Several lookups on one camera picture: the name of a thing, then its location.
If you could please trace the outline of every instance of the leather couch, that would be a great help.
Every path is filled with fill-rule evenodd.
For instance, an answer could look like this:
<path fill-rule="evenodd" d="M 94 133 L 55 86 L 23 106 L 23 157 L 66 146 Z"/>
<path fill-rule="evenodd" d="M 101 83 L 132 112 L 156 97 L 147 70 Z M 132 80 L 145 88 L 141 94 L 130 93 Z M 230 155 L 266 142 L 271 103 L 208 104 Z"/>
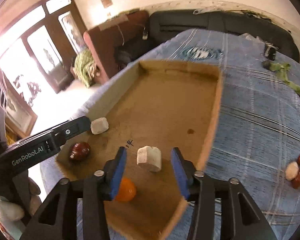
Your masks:
<path fill-rule="evenodd" d="M 83 39 L 101 72 L 95 82 L 104 84 L 120 70 L 114 57 L 115 48 L 136 36 L 142 37 L 148 19 L 147 11 L 137 11 L 115 17 L 84 33 Z"/>
<path fill-rule="evenodd" d="M 134 61 L 146 53 L 147 49 L 168 41 L 178 33 L 192 28 L 200 28 L 234 35 L 249 33 L 254 37 L 259 36 L 263 41 L 273 43 L 278 47 L 280 53 L 297 62 L 300 61 L 300 54 L 291 34 L 273 24 L 270 19 L 226 11 L 195 15 L 193 11 L 169 10 L 153 13 L 149 18 L 149 34 L 146 41 L 148 45 L 141 42 L 140 39 L 127 42 L 117 49 L 117 60 L 124 60 L 127 63 Z"/>

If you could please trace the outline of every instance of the silver screw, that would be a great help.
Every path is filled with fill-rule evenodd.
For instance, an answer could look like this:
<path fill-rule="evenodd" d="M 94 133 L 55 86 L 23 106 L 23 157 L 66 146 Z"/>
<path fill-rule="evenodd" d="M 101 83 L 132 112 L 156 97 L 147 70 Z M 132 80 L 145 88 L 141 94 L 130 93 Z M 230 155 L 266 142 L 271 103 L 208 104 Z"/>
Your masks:
<path fill-rule="evenodd" d="M 204 177 L 204 172 L 203 171 L 196 171 L 194 173 L 194 176 L 196 176 L 196 177 Z"/>
<path fill-rule="evenodd" d="M 96 176 L 96 177 L 101 177 L 101 176 L 103 176 L 104 174 L 105 174 L 105 172 L 102 171 L 102 170 L 99 170 L 99 171 L 96 171 L 95 173 L 93 173 L 93 175 Z"/>
<path fill-rule="evenodd" d="M 239 180 L 237 178 L 231 178 L 230 183 L 234 184 L 234 185 L 237 185 L 237 184 L 239 184 Z"/>
<path fill-rule="evenodd" d="M 59 180 L 59 184 L 61 185 L 66 185 L 68 184 L 70 180 L 68 178 L 62 178 L 61 180 Z"/>

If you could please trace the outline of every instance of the cardboard box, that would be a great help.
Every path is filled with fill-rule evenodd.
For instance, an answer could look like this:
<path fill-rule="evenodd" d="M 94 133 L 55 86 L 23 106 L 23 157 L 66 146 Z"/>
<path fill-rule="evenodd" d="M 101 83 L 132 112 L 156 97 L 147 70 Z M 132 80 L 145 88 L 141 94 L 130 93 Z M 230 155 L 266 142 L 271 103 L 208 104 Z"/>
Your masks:
<path fill-rule="evenodd" d="M 83 179 L 114 158 L 120 146 L 126 147 L 124 176 L 135 183 L 137 195 L 128 203 L 105 202 L 107 222 L 127 239 L 165 239 L 187 207 L 173 174 L 171 149 L 179 147 L 186 160 L 204 170 L 217 128 L 222 85 L 217 66 L 138 62 L 89 109 L 87 116 L 92 121 L 107 117 L 109 130 L 99 135 L 86 132 L 69 140 L 57 157 L 60 169 L 71 180 Z M 73 164 L 69 149 L 81 141 L 90 144 L 91 154 Z M 137 166 L 138 148 L 146 145 L 162 152 L 158 173 Z"/>

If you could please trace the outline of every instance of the picture frame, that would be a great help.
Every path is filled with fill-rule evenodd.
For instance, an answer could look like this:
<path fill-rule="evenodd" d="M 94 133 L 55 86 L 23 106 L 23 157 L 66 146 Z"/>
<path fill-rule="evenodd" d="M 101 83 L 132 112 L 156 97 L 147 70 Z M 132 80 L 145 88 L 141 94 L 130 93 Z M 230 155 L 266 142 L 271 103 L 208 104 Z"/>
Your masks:
<path fill-rule="evenodd" d="M 7 85 L 6 126 L 21 138 L 25 138 L 30 135 L 38 116 L 6 77 L 5 81 Z"/>

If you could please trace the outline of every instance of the black sofa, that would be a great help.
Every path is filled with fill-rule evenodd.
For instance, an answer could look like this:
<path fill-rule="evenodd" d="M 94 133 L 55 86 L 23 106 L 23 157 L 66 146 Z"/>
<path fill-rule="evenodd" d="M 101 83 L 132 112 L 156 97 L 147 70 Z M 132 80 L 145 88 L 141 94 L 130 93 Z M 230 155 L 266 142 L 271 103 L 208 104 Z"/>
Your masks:
<path fill-rule="evenodd" d="M 146 26 L 147 40 L 138 36 L 116 48 L 115 58 L 119 65 L 127 65 L 178 33 L 192 28 L 234 35 L 249 33 L 254 37 L 259 36 L 262 40 L 278 47 L 280 53 L 300 62 L 300 53 L 291 34 L 273 24 L 270 19 L 257 18 L 250 13 L 217 11 L 193 14 L 193 11 L 169 10 L 153 13 L 149 18 L 148 26 Z"/>

